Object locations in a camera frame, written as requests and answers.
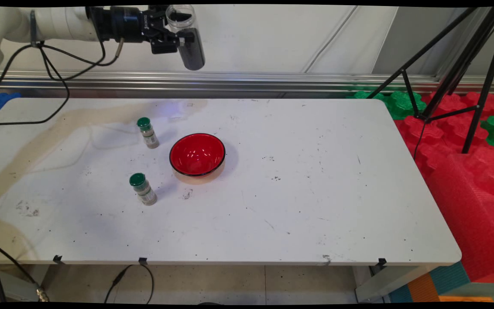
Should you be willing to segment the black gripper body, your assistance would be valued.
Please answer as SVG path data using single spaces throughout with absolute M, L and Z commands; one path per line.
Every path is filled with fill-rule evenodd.
M 160 19 L 148 20 L 148 10 L 141 11 L 133 6 L 87 6 L 88 20 L 94 25 L 97 40 L 100 42 L 143 43 L 155 34 L 153 27 Z

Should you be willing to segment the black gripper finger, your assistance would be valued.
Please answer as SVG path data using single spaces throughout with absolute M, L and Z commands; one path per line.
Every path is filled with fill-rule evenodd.
M 150 37 L 151 53 L 154 55 L 176 53 L 179 47 L 186 47 L 187 44 L 195 41 L 194 33 L 188 31 L 179 31 L 178 33 L 157 31 L 155 35 Z
M 166 11 L 169 5 L 149 5 L 148 20 L 166 20 Z

